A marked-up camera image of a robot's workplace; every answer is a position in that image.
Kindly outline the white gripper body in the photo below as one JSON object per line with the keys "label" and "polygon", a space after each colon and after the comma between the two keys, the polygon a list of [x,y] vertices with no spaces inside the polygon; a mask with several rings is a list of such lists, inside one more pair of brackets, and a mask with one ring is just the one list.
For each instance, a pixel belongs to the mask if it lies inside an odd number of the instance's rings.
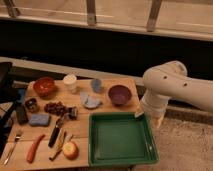
{"label": "white gripper body", "polygon": [[165,115],[165,106],[160,105],[156,106],[154,103],[147,103],[144,100],[141,100],[139,105],[136,108],[134,116],[138,118],[143,114],[148,114],[151,119],[151,125],[155,129],[159,129]]}

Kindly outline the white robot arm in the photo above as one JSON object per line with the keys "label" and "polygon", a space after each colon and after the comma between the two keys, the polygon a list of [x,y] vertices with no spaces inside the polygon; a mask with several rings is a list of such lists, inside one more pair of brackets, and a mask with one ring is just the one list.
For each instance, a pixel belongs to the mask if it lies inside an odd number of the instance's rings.
{"label": "white robot arm", "polygon": [[213,81],[188,77],[187,69],[180,61],[147,69],[142,81],[146,91],[134,116],[148,114],[155,128],[161,126],[171,98],[213,113]]}

